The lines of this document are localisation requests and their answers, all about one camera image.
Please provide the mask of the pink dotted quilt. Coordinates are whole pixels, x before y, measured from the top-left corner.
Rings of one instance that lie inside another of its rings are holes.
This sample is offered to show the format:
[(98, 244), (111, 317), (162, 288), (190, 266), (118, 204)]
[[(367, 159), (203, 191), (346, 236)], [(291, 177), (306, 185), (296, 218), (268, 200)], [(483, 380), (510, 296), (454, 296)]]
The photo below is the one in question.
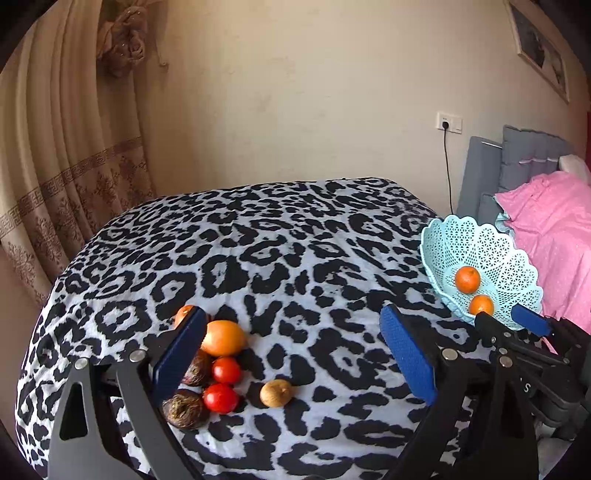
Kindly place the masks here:
[(495, 195), (504, 226), (538, 270), (546, 316), (590, 330), (590, 186), (562, 171)]

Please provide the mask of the white wall socket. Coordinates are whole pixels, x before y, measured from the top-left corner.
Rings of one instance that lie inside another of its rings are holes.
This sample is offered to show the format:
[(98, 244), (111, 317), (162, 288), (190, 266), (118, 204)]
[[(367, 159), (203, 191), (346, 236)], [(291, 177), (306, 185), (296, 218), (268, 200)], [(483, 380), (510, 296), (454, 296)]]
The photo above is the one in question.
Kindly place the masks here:
[(436, 117), (436, 128), (449, 133), (459, 134), (463, 133), (463, 117), (455, 114), (447, 114), (439, 111)]

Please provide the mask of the dark wrinkled passion fruit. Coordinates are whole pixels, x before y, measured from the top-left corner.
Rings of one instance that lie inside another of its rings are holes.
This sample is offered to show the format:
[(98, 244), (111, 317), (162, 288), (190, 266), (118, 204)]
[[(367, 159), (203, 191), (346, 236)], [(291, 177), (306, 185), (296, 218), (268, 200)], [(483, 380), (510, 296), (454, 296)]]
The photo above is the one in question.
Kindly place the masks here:
[(181, 383), (190, 387), (202, 386), (211, 378), (211, 356), (198, 349), (190, 362)]

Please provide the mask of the small brown round fruit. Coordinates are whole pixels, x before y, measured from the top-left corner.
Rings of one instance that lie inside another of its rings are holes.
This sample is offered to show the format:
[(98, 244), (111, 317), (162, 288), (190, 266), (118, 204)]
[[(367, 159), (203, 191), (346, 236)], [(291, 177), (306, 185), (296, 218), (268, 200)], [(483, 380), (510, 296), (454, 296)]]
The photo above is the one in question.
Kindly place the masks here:
[(283, 408), (293, 397), (293, 386), (283, 379), (274, 379), (267, 382), (259, 392), (260, 402), (269, 408)]

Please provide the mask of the light blue lattice fruit basket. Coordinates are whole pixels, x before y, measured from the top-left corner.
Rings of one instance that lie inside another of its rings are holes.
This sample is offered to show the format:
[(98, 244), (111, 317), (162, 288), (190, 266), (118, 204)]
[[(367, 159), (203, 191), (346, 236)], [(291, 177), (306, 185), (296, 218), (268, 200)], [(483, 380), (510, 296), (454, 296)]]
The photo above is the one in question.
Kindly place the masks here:
[(472, 324), (469, 312), (473, 296), (456, 287), (455, 276), (463, 267), (475, 268), (481, 277), (476, 290), (494, 304), (494, 317), (511, 330), (522, 327), (512, 320), (519, 304), (540, 314), (544, 291), (538, 285), (538, 270), (513, 238), (493, 225), (479, 225), (471, 217), (450, 215), (435, 218), (421, 233), (420, 253), (435, 292), (453, 315)]

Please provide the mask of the framed wall picture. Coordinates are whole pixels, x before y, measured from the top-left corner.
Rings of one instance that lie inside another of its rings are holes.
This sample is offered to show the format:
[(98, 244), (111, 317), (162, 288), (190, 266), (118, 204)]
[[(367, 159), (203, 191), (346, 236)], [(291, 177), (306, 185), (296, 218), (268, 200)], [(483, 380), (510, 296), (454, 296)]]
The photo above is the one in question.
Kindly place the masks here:
[(566, 65), (553, 42), (514, 4), (505, 1), (517, 54), (553, 88), (560, 98), (570, 103)]

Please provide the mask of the beige patterned curtain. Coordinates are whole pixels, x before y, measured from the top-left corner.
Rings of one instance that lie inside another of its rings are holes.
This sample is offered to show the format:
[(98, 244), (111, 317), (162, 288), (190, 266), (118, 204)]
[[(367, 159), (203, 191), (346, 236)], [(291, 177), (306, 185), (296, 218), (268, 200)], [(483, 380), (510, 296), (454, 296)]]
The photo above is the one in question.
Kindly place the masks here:
[(1, 245), (37, 302), (108, 221), (154, 197), (133, 73), (145, 1), (59, 1), (1, 73)]

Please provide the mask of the white pillow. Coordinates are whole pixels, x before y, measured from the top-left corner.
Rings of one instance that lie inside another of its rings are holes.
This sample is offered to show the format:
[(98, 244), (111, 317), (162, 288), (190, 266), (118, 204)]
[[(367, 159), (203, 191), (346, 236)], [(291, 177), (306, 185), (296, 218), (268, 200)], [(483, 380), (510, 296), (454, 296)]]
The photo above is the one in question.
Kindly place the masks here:
[(591, 171), (585, 161), (577, 155), (561, 156), (559, 158), (559, 170), (577, 177), (586, 184), (591, 183)]

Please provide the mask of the red tomato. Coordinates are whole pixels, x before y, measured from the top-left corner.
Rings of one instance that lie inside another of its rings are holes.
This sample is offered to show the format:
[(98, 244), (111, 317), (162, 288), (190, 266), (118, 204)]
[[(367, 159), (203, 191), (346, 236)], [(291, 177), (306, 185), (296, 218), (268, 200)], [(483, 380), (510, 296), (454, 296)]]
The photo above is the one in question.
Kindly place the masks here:
[(211, 412), (225, 415), (231, 413), (238, 406), (239, 396), (231, 387), (216, 383), (204, 390), (204, 403)]
[(233, 357), (221, 357), (211, 365), (212, 379), (216, 383), (235, 385), (242, 381), (242, 367)]

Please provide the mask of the orange tangerine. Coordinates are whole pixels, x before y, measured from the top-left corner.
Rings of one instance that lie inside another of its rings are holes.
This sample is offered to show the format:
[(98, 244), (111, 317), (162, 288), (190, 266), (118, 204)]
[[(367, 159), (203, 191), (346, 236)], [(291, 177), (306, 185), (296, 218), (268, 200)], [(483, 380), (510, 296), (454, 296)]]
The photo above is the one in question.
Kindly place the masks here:
[(177, 328), (182, 321), (184, 320), (184, 318), (194, 309), (193, 305), (184, 305), (182, 306), (175, 314), (174, 316), (174, 323), (173, 323), (173, 327)]

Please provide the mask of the orange in basket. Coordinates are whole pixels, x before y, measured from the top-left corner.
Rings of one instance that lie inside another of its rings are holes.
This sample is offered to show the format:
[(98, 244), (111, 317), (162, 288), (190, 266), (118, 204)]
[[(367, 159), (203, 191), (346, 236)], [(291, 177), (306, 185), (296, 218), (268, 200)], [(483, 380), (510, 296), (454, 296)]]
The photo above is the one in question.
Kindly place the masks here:
[(471, 315), (478, 315), (479, 313), (486, 313), (490, 316), (494, 315), (495, 305), (493, 300), (487, 295), (476, 295), (472, 298), (468, 312)]
[(480, 287), (481, 276), (479, 271), (472, 266), (461, 267), (455, 275), (455, 286), (463, 294), (474, 294)]

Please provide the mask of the large orange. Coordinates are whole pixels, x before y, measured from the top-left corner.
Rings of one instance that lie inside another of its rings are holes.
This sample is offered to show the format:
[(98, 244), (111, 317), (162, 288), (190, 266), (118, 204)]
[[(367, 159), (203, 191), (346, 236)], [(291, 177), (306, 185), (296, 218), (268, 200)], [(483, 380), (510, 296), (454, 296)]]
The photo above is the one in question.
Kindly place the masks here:
[(214, 320), (207, 324), (200, 349), (213, 357), (233, 356), (246, 346), (245, 331), (238, 323), (229, 320)]

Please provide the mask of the leopard print blanket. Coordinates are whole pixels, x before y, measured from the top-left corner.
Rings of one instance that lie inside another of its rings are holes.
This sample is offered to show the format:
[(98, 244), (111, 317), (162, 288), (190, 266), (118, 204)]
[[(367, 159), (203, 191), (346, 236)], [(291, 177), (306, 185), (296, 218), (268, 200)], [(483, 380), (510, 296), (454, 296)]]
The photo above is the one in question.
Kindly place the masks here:
[[(380, 333), (394, 305), (444, 348), (483, 358), (436, 296), (420, 254), (434, 218), (390, 180), (260, 184), (160, 198), (108, 222), (57, 278), (24, 358), (17, 443), (45, 475), (73, 363), (121, 360), (184, 305), (249, 336), (235, 412), (176, 438), (207, 479), (378, 479), (426, 405)], [(290, 382), (283, 408), (259, 399)]]

